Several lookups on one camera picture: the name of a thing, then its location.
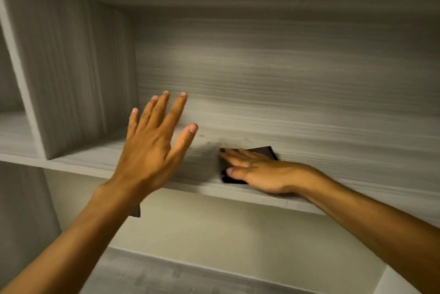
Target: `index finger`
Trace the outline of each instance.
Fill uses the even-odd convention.
[[[177,124],[179,123],[180,116],[184,111],[185,103],[187,102],[187,93],[181,92],[178,99],[176,99],[171,107],[171,110],[168,112],[162,127],[164,129],[168,129],[174,131]]]

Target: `forearm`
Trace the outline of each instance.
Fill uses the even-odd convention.
[[[299,191],[422,293],[440,290],[440,229],[321,174]]]
[[[1,294],[78,293],[135,205],[112,188],[100,186],[72,225]]]

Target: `skin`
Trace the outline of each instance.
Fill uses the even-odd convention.
[[[131,211],[176,172],[197,125],[187,126],[174,147],[171,137],[187,96],[169,114],[169,93],[154,96],[138,120],[133,109],[127,143],[110,180],[46,250],[1,294],[79,293],[107,245]],[[271,193],[297,193],[355,235],[423,294],[440,293],[440,230],[426,222],[352,191],[311,166],[272,161],[261,154],[226,149],[228,175]]]

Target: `person's left arm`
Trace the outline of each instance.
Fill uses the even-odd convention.
[[[131,211],[172,177],[191,145],[195,124],[187,126],[171,147],[187,96],[182,93],[164,119],[168,98],[167,91],[160,98],[154,96],[139,121],[138,110],[133,109],[127,143],[112,178],[96,189],[72,225],[1,294],[79,293]]]

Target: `person's left hand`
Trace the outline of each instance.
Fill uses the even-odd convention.
[[[169,181],[183,161],[198,129],[196,124],[190,124],[182,131],[174,147],[171,147],[171,138],[184,110],[187,94],[180,94],[164,119],[168,99],[168,91],[164,91],[160,98],[153,96],[139,122],[138,110],[133,109],[127,143],[107,183],[120,187],[120,191],[128,189],[135,195],[135,202],[141,202]]]

